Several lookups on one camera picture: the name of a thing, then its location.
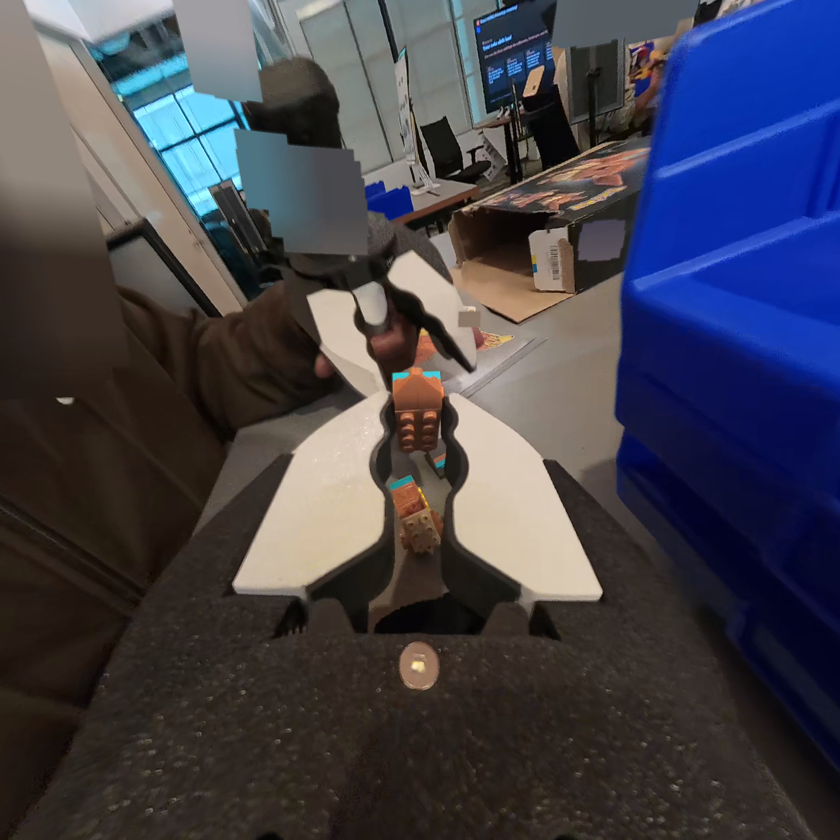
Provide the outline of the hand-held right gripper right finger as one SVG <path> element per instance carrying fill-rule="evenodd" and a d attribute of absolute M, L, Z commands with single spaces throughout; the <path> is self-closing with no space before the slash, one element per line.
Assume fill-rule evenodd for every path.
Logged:
<path fill-rule="evenodd" d="M 462 395 L 446 398 L 443 578 L 462 603 L 598 602 L 602 586 L 541 454 Z"/>

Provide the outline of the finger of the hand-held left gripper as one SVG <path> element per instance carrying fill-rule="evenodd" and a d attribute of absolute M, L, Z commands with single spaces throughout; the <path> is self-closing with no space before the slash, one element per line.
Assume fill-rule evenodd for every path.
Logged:
<path fill-rule="evenodd" d="M 461 323 L 463 302 L 453 283 L 446 280 L 417 252 L 395 258 L 377 259 L 377 283 L 382 288 L 382 319 L 378 328 L 387 328 L 389 307 L 430 336 L 437 352 L 473 372 L 477 363 L 473 327 Z"/>
<path fill-rule="evenodd" d="M 320 289 L 307 295 L 307 304 L 320 352 L 346 384 L 363 397 L 386 393 L 385 375 L 370 339 L 356 322 L 361 310 L 353 293 Z"/>

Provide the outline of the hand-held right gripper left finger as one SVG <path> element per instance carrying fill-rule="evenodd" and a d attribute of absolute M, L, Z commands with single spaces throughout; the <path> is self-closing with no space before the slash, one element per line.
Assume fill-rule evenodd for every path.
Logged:
<path fill-rule="evenodd" d="M 392 578 L 391 395 L 312 432 L 288 459 L 233 580 L 240 595 L 376 597 Z"/>

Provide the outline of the multicoloured toy brick assembly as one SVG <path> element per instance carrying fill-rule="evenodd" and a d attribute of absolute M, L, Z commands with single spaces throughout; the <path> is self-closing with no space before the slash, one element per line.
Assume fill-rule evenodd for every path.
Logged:
<path fill-rule="evenodd" d="M 443 535 L 443 519 L 430 506 L 417 481 L 411 475 L 396 479 L 390 492 L 404 550 L 417 556 L 435 553 Z"/>

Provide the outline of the orange and teal brick cluster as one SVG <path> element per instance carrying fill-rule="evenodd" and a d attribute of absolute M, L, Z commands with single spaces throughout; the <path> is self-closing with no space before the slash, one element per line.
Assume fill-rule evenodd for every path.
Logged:
<path fill-rule="evenodd" d="M 395 437 L 394 471 L 411 470 L 410 456 L 421 454 L 437 478 L 445 477 L 446 444 L 441 437 L 445 387 L 440 371 L 415 366 L 392 378 Z"/>

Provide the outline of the blue plastic bin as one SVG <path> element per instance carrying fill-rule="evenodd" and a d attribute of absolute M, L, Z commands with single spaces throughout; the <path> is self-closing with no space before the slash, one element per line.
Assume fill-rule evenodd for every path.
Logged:
<path fill-rule="evenodd" d="M 623 275 L 617 492 L 834 768 L 839 2 L 674 47 Z"/>

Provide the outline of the person's left hand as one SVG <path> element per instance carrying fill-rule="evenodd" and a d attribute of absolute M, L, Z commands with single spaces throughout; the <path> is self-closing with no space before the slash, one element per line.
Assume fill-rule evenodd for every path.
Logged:
<path fill-rule="evenodd" d="M 394 373 L 414 366 L 418 338 L 418 327 L 399 313 L 391 314 L 387 330 L 370 337 L 374 358 L 387 381 L 391 380 Z"/>

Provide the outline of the printed instruction booklet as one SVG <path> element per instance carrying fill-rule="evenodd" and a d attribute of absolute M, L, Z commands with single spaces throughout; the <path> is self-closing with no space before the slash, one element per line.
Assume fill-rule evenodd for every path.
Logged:
<path fill-rule="evenodd" d="M 542 337 L 523 338 L 490 332 L 483 332 L 482 340 L 477 349 L 476 368 L 470 372 L 456 360 L 437 352 L 427 332 L 421 331 L 414 366 L 438 371 L 447 394 L 471 397 L 546 341 Z"/>

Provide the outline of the white table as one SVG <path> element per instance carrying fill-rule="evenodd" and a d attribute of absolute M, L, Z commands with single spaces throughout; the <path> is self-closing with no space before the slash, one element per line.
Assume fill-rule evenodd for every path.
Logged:
<path fill-rule="evenodd" d="M 431 190 L 409 190 L 412 209 L 392 220 L 413 230 L 424 230 L 429 235 L 443 234 L 460 208 L 480 196 L 478 185 L 441 180 Z"/>

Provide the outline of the white standing sign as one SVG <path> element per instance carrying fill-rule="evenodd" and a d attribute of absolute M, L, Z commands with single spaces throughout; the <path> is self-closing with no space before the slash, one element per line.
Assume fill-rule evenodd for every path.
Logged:
<path fill-rule="evenodd" d="M 412 184 L 409 189 L 414 196 L 423 194 L 438 196 L 439 185 L 432 180 L 426 164 L 422 161 L 423 146 L 417 136 L 417 126 L 410 95 L 407 47 L 403 47 L 398 53 L 394 69 L 398 126 L 403 143 L 404 160 L 412 177 Z"/>

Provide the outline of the black office chair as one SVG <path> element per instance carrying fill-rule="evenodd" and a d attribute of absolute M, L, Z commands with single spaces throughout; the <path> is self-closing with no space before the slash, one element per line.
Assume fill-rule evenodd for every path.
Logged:
<path fill-rule="evenodd" d="M 490 170 L 490 161 L 476 158 L 477 152 L 483 151 L 481 145 L 469 150 L 470 163 L 465 164 L 464 152 L 446 116 L 421 126 L 421 133 L 432 157 L 436 177 L 476 185 Z"/>
<path fill-rule="evenodd" d="M 268 246 L 233 180 L 210 187 L 217 206 L 203 218 L 205 230 L 248 301 L 273 283 Z"/>

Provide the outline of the printed cardboard box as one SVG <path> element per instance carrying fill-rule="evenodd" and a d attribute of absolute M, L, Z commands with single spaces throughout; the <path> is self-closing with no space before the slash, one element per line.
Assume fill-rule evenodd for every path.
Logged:
<path fill-rule="evenodd" d="M 458 210 L 456 286 L 520 323 L 620 274 L 649 152 L 646 138 L 604 143 Z"/>

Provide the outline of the black framed panel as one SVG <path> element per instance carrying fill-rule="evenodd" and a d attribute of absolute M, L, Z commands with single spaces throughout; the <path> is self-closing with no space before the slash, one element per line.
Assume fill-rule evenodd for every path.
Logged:
<path fill-rule="evenodd" d="M 106 234 L 106 246 L 118 286 L 179 315 L 201 312 L 209 318 L 222 316 L 148 219 Z"/>

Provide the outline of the person's brown hoodie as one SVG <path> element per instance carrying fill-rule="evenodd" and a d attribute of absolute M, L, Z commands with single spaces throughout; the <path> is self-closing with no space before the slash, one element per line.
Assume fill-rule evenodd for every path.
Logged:
<path fill-rule="evenodd" d="M 226 455 L 188 401 L 2 402 L 2 838 L 40 797 Z"/>

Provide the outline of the wall monitor screen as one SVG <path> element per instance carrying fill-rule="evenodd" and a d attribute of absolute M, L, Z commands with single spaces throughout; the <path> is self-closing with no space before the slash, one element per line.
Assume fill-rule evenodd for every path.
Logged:
<path fill-rule="evenodd" d="M 551 1 L 520 2 L 476 17 L 480 81 L 487 113 L 496 112 L 521 98 L 527 79 L 536 67 L 544 72 L 539 91 L 554 84 Z"/>

